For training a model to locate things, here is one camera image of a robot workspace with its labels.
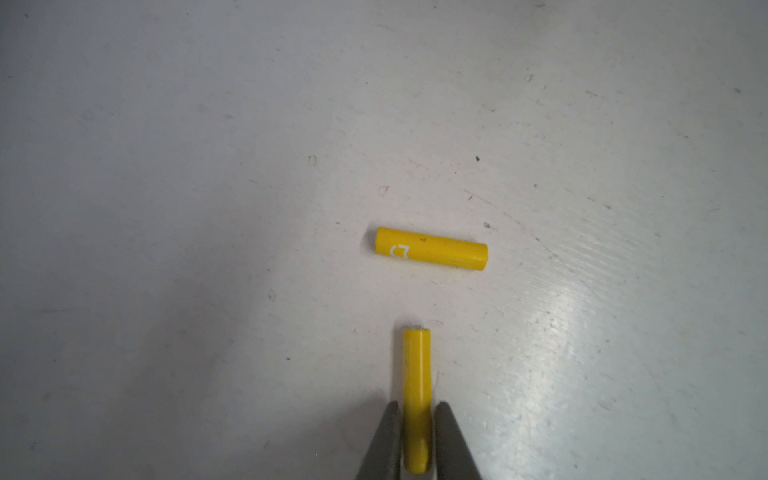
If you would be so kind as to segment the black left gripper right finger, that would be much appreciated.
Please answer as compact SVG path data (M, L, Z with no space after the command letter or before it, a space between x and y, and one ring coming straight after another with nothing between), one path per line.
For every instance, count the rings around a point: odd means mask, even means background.
M435 455L438 480L481 480L481 474L450 405L435 407Z

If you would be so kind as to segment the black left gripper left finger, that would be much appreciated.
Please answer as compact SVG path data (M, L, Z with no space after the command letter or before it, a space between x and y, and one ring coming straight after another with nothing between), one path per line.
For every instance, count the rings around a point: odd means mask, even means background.
M356 480L399 480L402 456L402 414L397 401L384 409L363 457Z

